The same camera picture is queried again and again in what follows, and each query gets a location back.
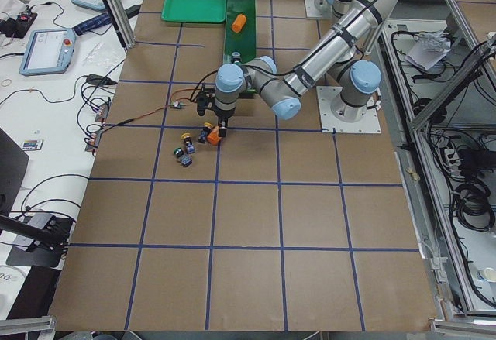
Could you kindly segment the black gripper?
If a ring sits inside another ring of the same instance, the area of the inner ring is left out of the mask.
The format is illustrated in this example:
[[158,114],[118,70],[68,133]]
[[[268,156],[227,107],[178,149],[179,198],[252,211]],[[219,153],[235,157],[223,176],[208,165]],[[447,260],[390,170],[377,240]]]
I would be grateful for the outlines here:
[[227,135],[228,121],[229,118],[233,116],[235,112],[235,103],[225,103],[221,102],[218,99],[214,100],[213,111],[215,115],[218,117],[218,126],[219,126],[219,137],[224,138]]

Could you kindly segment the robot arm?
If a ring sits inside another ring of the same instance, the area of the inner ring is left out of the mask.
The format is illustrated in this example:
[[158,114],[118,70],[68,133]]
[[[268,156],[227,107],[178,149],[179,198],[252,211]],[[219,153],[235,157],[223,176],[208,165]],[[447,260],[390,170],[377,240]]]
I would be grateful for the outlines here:
[[336,21],[309,53],[288,72],[279,74],[270,57],[247,63],[222,65],[215,79],[212,105],[218,117],[219,135],[226,136],[239,94],[253,89],[280,119],[294,117],[300,98],[313,88],[324,73],[338,70],[353,58],[357,41],[381,25],[398,0],[332,0]]

